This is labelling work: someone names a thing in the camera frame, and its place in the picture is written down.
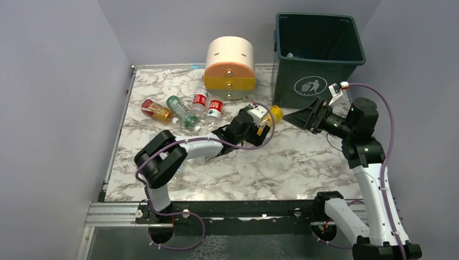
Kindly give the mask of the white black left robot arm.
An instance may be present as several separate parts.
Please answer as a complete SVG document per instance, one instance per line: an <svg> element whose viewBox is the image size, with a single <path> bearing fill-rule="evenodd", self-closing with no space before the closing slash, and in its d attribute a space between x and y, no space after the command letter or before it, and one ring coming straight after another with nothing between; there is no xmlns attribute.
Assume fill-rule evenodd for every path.
<svg viewBox="0 0 459 260"><path fill-rule="evenodd" d="M167 185L186 160L214 158L234 150L255 150L265 146L273 131L266 127L259 134L258 129L267 115L271 116L272 112L258 106L241 109L228 125L205 135L178 139L169 130L158 133L134 157L135 176L144 184L153 210L161 213L170 206Z"/></svg>

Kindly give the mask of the clear bottle dark green label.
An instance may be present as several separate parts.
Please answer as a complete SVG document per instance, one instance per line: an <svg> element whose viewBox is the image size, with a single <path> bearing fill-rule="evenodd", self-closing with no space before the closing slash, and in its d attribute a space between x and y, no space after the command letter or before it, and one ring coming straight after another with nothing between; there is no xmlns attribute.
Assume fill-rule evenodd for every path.
<svg viewBox="0 0 459 260"><path fill-rule="evenodd" d="M247 104L245 107L241 108L239 111L240 111L240 112L241 112L241 111L246 111L246 112L248 112L248 111L250 111L250 110L252 110L252 109L255 109L255 108L257 108L257 105L254 104L253 102L251 102L251 103Z"/></svg>

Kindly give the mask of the yellow juice bottle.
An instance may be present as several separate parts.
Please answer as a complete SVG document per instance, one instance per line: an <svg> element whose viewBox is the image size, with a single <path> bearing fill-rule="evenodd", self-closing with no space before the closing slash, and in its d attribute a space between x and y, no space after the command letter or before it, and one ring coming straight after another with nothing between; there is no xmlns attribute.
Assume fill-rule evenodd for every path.
<svg viewBox="0 0 459 260"><path fill-rule="evenodd" d="M262 135L262 132L264 130L264 128L266 126L269 126L269 128L272 128L272 125L273 125L273 122L275 123L278 123L284 116L284 113L283 113L283 110L278 107L277 105L273 105L271 108L270 108L270 112L273 114L273 118L269 115L269 113L266 114L266 116L263 118L259 128L258 128L258 131L257 131L257 134L259 136Z"/></svg>

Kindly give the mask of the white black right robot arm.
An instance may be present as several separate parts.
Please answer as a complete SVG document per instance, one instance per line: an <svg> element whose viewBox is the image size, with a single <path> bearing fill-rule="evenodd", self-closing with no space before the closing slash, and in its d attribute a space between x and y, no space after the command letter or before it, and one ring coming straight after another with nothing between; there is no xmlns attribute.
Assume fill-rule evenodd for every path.
<svg viewBox="0 0 459 260"><path fill-rule="evenodd" d="M285 115L290 124L318 134L322 131L342 140L342 152L355 176L366 210L365 224L345 200L319 193L316 201L352 245L354 259L420 259L420 245L410 241L398 216L390 191L388 154L373 137L378 120L377 105L366 98L355 99L346 117L333 113L326 101L317 98L309 107Z"/></svg>

